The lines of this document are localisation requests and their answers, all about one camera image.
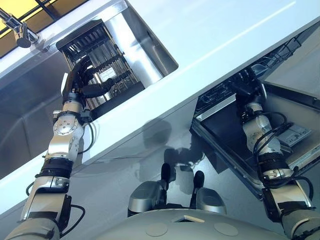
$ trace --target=cable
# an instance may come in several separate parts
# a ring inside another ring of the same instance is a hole
[[[29,196],[30,195],[30,193],[29,193],[29,189],[31,188],[31,186],[34,184],[35,182],[33,181],[32,183],[30,183],[27,187],[26,187],[26,189],[25,189],[25,193]]]
[[[261,180],[261,182],[263,183],[263,185],[266,188],[269,189],[278,189],[281,188],[285,185],[287,185],[289,182],[294,181],[294,180],[304,180],[308,183],[309,185],[309,199],[312,201],[313,197],[314,197],[314,186],[312,184],[312,182],[305,176],[296,176],[298,174],[298,168],[295,168],[293,170],[293,174],[290,177],[286,177],[286,178],[281,178],[281,179],[274,179],[272,181],[268,181],[265,180],[263,177],[263,173],[260,167],[260,163],[259,163],[259,153],[260,151],[279,133],[284,132],[285,130],[287,130],[288,128],[290,128],[293,124],[292,123],[287,123],[287,117],[282,114],[281,112],[264,112],[259,114],[259,116],[261,115],[270,115],[270,114],[277,114],[282,116],[283,118],[283,123],[280,124],[278,127],[271,129],[270,131],[267,131],[265,134],[263,134],[255,143],[254,147],[253,147],[253,158],[256,160],[257,164],[258,164],[258,177]],[[268,135],[272,134],[266,141],[264,144],[262,144],[262,146],[257,150],[257,147],[259,145],[259,143]]]
[[[79,219],[75,222],[75,224],[74,224],[72,227],[70,227],[67,231],[60,233],[60,238],[64,237],[64,236],[67,235],[68,233],[70,233],[70,232],[81,222],[81,220],[84,218],[84,216],[85,216],[85,214],[86,214],[86,210],[85,210],[85,208],[82,207],[82,206],[71,204],[71,207],[82,210],[82,214],[81,214],[81,216],[79,217]]]
[[[312,201],[312,199],[314,198],[314,186],[312,184],[312,182],[309,180],[309,178],[305,177],[305,176],[295,176],[294,180],[305,180],[308,185],[309,185],[309,199]]]
[[[286,129],[288,129],[289,127],[292,126],[292,123],[287,123],[287,117],[282,114],[281,112],[276,112],[276,111],[270,111],[270,112],[263,112],[260,113],[258,116],[261,115],[271,115],[271,114],[276,114],[276,115],[280,115],[283,118],[283,123],[281,123],[279,126],[277,126],[276,128],[273,128],[269,131],[267,131],[266,133],[264,133],[261,137],[258,138],[258,140],[256,141],[254,147],[253,147],[253,159],[256,161],[257,163],[257,171],[258,171],[258,177],[260,179],[260,181],[263,183],[263,185],[266,188],[279,188],[280,186],[283,186],[285,184],[287,184],[288,182],[290,182],[290,179],[279,179],[279,180],[273,180],[272,183],[267,183],[267,181],[264,179],[263,177],[263,173],[260,167],[260,163],[259,163],[259,153],[260,151],[280,132],[285,131]],[[259,143],[268,135],[272,134],[263,144],[262,146],[257,150]]]
[[[95,141],[95,139],[94,139],[94,138],[95,138],[95,136],[94,136],[94,130],[93,130],[93,128],[92,128],[92,126],[91,126],[90,123],[88,123],[88,126],[89,126],[90,131],[91,131],[91,143],[90,143],[89,147],[88,147],[86,150],[83,150],[83,151],[78,152],[78,155],[83,154],[83,153],[89,151],[89,149],[94,145],[94,141]]]

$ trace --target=window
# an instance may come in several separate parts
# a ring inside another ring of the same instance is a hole
[[[26,22],[35,33],[88,0],[0,0],[0,8]],[[0,58],[17,47],[14,33],[0,20]]]

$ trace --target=chrome faucet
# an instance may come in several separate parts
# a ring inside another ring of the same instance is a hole
[[[26,22],[20,22],[15,16],[6,13],[2,8],[0,8],[0,18],[5,25],[13,30],[15,42],[19,47],[29,48],[31,44],[38,42],[39,36],[28,28]]]

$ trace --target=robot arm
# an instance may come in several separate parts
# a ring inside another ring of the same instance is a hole
[[[275,137],[291,124],[287,123],[286,117],[281,113],[263,111],[261,87],[247,91],[240,88],[242,91],[237,92],[238,113],[247,138],[247,147],[253,153],[257,173],[264,186],[263,203],[268,218],[282,223],[284,232],[290,239],[320,239],[320,214],[313,211],[311,202],[313,189],[310,189],[308,197],[297,180],[309,180],[297,177],[298,169],[289,168],[280,142]],[[269,114],[281,115],[283,123],[272,128],[267,117]]]
[[[106,93],[113,84],[110,80],[104,85],[88,87],[92,78],[90,64],[89,58],[84,57],[68,74],[62,91],[63,108],[55,111],[53,138],[22,210],[22,223],[6,240],[57,240],[68,225],[72,198],[67,193],[79,141],[84,133],[85,117],[82,114],[86,98]]]

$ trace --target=dishwasher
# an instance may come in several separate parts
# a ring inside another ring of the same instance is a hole
[[[320,22],[247,65],[198,97],[191,132],[202,138],[245,186],[262,199],[257,163],[237,115],[234,81],[258,81],[267,112],[293,124],[277,136],[285,161],[301,175],[320,161]],[[281,122],[270,117],[272,127]]]

